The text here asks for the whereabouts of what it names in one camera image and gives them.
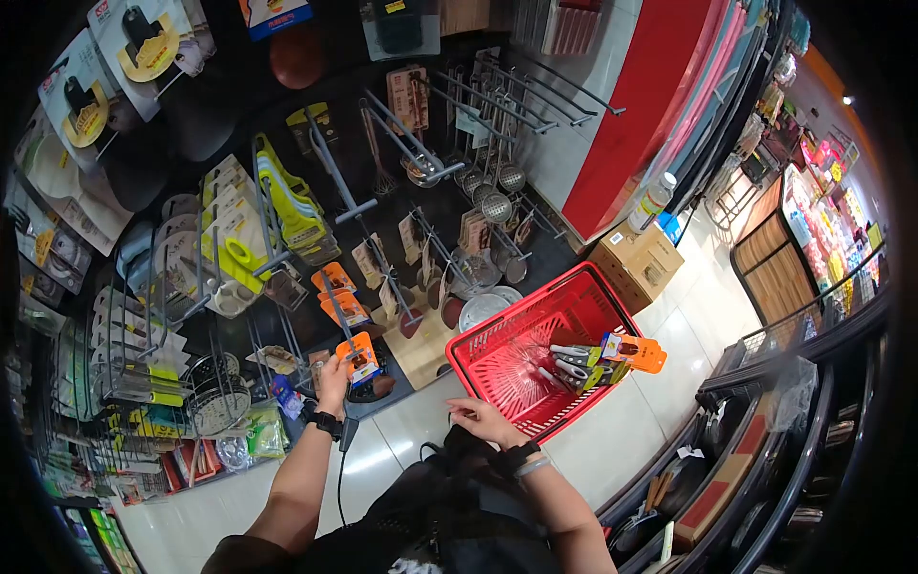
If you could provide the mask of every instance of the plastic bottle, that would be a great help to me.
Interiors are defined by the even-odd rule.
[[[644,196],[637,207],[628,216],[628,227],[635,233],[644,233],[663,211],[676,189],[676,177],[669,172],[660,175],[660,179],[647,186]]]

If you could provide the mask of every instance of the hand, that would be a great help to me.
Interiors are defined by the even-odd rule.
[[[489,402],[466,397],[447,399],[446,404],[450,405],[453,422],[482,440],[497,443],[504,450],[525,445],[530,440]]]
[[[337,355],[332,355],[322,366],[319,373],[319,406],[316,412],[325,411],[342,419],[344,415],[344,397],[347,396],[349,381],[347,378],[347,363],[343,363]]]

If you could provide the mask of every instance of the bracelet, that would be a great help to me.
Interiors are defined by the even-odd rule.
[[[542,458],[536,458],[532,462],[528,462],[525,465],[517,468],[517,471],[513,473],[516,478],[523,478],[523,476],[528,475],[533,472],[538,467],[544,467],[545,465],[551,464],[552,461],[548,459],[548,456],[543,456]]]

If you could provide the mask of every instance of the black wristwatch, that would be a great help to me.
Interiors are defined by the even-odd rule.
[[[344,424],[336,419],[335,415],[325,411],[313,411],[312,414],[309,415],[306,424],[311,422],[314,422],[320,431],[325,431],[330,434],[332,441],[337,443],[341,440],[341,431],[344,428]]]
[[[504,464],[509,472],[516,472],[516,469],[526,464],[526,458],[532,453],[542,452],[542,449],[535,443],[529,441],[525,445],[511,446],[504,452]]]

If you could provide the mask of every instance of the cardboard box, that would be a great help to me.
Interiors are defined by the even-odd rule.
[[[588,259],[609,279],[632,315],[659,297],[685,263],[656,222],[638,235],[623,221],[599,240]]]
[[[674,551],[688,552],[694,548],[733,499],[733,494],[742,484],[765,442],[768,406],[774,398],[776,395],[771,392],[762,395],[756,413],[745,428],[736,449],[727,455],[708,486],[676,522],[673,530]]]

